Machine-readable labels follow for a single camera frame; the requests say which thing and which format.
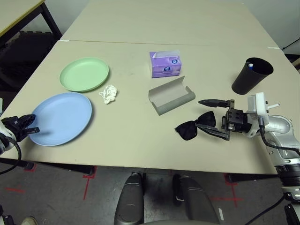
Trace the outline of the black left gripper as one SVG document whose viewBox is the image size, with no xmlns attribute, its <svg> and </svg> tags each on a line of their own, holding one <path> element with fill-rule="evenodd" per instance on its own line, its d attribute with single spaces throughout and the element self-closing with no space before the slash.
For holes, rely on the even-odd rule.
<svg viewBox="0 0 300 225">
<path fill-rule="evenodd" d="M 0 133 L 4 136 L 14 137 L 17 142 L 20 142 L 28 135 L 40 132 L 39 127 L 26 128 L 25 126 L 32 124 L 35 118 L 34 114 L 3 118 L 0 122 Z"/>
</svg>

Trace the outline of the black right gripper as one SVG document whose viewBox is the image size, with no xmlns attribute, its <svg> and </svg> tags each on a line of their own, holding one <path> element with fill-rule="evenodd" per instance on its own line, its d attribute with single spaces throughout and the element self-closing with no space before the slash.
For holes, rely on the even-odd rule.
<svg viewBox="0 0 300 225">
<path fill-rule="evenodd" d="M 221 138 L 223 140 L 229 141 L 230 132 L 237 133 L 247 133 L 251 124 L 248 123 L 248 116 L 242 110 L 237 110 L 234 108 L 234 100 L 219 100 L 219 99 L 204 99 L 198 101 L 199 104 L 208 106 L 208 107 L 222 107 L 229 108 L 225 116 L 222 117 L 221 128 L 225 131 L 222 132 L 215 127 L 197 124 L 196 126 L 201 129 L 203 132 Z"/>
</svg>

